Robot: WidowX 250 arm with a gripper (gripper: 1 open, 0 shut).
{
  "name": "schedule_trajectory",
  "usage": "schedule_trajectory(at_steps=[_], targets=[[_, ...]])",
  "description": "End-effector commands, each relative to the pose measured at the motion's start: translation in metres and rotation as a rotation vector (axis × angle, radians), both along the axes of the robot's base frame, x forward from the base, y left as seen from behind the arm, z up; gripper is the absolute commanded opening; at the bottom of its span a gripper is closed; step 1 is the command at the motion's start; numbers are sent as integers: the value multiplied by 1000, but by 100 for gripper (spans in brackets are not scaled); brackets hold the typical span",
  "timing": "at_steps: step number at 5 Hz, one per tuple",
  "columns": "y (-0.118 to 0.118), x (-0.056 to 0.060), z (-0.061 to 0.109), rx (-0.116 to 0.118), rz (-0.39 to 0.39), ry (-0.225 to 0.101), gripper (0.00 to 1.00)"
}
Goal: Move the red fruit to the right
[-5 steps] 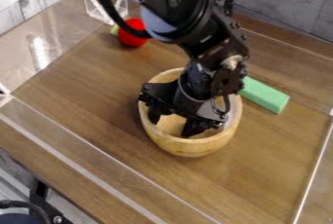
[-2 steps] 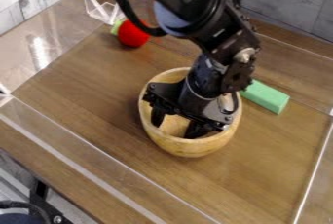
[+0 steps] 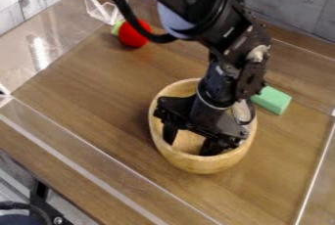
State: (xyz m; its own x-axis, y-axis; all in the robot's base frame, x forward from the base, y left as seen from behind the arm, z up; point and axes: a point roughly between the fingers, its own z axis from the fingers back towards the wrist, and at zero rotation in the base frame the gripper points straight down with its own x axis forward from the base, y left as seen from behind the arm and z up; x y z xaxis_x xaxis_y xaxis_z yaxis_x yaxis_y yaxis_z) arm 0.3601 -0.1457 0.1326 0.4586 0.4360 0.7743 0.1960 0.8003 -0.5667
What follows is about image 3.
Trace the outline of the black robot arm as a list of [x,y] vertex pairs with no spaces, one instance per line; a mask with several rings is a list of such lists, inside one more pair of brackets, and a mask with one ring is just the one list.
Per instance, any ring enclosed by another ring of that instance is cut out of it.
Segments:
[[207,48],[209,66],[190,96],[158,98],[154,116],[163,123],[166,143],[189,130],[203,137],[199,153],[215,156],[249,138],[249,123],[237,119],[233,106],[248,104],[264,87],[270,36],[245,0],[156,1],[167,33]]

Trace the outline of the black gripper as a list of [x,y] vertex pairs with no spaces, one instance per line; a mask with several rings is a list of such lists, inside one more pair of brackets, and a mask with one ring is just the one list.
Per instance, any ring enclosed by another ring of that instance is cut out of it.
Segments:
[[199,155],[211,157],[234,149],[249,137],[248,129],[226,110],[213,110],[197,104],[195,95],[189,97],[159,97],[154,114],[163,124],[164,142],[174,143],[179,130],[189,130],[203,138]]

